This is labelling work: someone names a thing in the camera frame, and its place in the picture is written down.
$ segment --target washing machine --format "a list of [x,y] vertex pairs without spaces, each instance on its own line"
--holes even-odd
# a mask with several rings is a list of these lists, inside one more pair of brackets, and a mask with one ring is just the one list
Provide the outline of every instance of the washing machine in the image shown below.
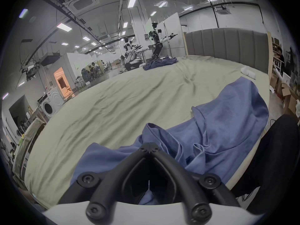
[[64,104],[60,93],[57,88],[51,89],[47,92],[44,100],[41,103],[41,107],[46,116],[50,119],[59,110],[59,108]]

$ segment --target blue towel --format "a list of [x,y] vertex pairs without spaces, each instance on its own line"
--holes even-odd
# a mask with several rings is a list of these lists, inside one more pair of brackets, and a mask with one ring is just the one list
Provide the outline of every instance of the blue towel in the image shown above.
[[173,63],[177,62],[177,58],[169,58],[169,56],[166,56],[164,59],[156,59],[152,60],[151,62],[147,63],[143,66],[144,70],[149,70],[157,67],[162,67],[165,65],[171,65]]
[[[209,103],[192,107],[194,117],[170,129],[147,123],[131,146],[111,150],[92,143],[77,163],[71,184],[83,172],[114,168],[143,143],[156,143],[186,170],[215,173],[227,183],[268,121],[268,108],[250,80],[240,77]],[[147,191],[140,204],[156,204]]]

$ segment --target bed sheet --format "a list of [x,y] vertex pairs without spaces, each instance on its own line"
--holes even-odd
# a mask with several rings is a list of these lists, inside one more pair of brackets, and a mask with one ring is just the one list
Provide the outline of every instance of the bed sheet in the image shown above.
[[[192,117],[191,107],[210,102],[244,76],[244,65],[189,55],[173,65],[142,68],[106,80],[69,100],[50,119],[29,156],[25,185],[46,208],[68,189],[78,160],[93,142],[116,149],[133,144],[147,122],[164,129]],[[268,75],[253,68],[253,81],[269,103]],[[248,167],[260,139],[226,184],[232,188]]]

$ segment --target screw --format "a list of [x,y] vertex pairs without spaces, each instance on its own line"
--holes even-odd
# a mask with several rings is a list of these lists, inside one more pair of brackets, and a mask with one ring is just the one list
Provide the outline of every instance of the screw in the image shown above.
[[208,183],[209,185],[213,185],[214,183],[216,183],[216,179],[213,177],[207,177],[205,178],[205,182]]
[[210,218],[211,211],[207,205],[199,205],[192,211],[192,219],[197,222],[203,222]]
[[106,216],[106,209],[97,203],[88,205],[86,215],[93,219],[103,219]]
[[90,183],[91,181],[94,180],[94,177],[92,175],[85,175],[83,178],[82,178],[82,181],[85,182],[85,183]]

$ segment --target gray headboard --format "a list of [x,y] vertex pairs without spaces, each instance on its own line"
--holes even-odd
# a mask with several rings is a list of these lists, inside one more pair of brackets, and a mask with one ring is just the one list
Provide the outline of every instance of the gray headboard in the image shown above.
[[266,33],[240,28],[213,28],[187,33],[185,40],[189,55],[231,60],[268,73]]

